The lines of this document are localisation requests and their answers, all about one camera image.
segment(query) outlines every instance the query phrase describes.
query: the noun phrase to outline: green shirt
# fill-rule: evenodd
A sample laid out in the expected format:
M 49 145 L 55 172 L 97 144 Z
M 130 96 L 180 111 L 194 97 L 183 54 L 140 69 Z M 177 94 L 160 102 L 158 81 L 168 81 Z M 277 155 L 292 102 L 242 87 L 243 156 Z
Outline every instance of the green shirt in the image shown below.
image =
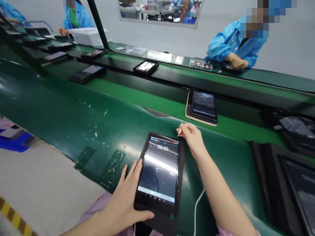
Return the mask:
M 69 8 L 71 23 L 74 28 L 79 28 L 78 21 L 76 20 L 75 9 Z

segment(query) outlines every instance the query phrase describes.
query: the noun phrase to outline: white wall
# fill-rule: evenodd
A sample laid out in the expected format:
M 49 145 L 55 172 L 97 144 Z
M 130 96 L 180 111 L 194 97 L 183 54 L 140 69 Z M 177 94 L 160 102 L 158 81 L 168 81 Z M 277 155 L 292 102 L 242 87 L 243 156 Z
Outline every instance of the white wall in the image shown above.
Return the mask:
M 64 18 L 63 0 L 8 0 L 28 20 L 44 20 L 57 29 Z M 81 0 L 89 12 L 87 0 Z M 205 57 L 211 39 L 232 21 L 255 7 L 255 0 L 204 0 L 194 28 L 174 24 L 126 22 L 119 18 L 116 0 L 95 0 L 103 27 L 113 42 L 145 47 L 190 57 Z M 314 0 L 299 0 L 297 8 L 269 25 L 269 39 L 255 68 L 315 79 Z

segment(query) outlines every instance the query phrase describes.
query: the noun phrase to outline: white storage box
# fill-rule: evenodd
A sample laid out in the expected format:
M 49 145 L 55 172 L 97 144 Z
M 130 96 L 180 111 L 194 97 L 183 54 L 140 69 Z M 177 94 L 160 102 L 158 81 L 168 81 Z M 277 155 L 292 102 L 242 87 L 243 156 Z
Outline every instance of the white storage box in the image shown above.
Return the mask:
M 101 37 L 98 33 L 97 28 L 87 27 L 79 29 L 70 29 L 70 32 L 74 40 L 78 44 L 89 45 L 89 46 L 101 46 L 103 45 Z M 107 29 L 104 29 L 107 42 L 110 41 Z

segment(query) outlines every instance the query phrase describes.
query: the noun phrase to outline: gray floor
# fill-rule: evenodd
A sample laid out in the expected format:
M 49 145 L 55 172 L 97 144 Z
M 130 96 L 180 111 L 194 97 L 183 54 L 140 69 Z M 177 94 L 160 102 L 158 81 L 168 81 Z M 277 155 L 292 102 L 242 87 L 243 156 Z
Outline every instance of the gray floor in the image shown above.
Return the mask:
M 42 141 L 23 153 L 0 149 L 0 195 L 36 233 L 59 235 L 104 193 L 73 166 Z M 0 235 L 19 235 L 1 214 Z

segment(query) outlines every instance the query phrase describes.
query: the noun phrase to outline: yellow black warning stripe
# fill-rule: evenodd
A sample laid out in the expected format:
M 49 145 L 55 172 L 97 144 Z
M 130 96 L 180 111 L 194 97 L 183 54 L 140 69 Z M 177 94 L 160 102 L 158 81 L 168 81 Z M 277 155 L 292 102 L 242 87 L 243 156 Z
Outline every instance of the yellow black warning stripe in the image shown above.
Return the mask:
M 23 236 L 38 236 L 21 216 L 0 196 L 0 212 Z

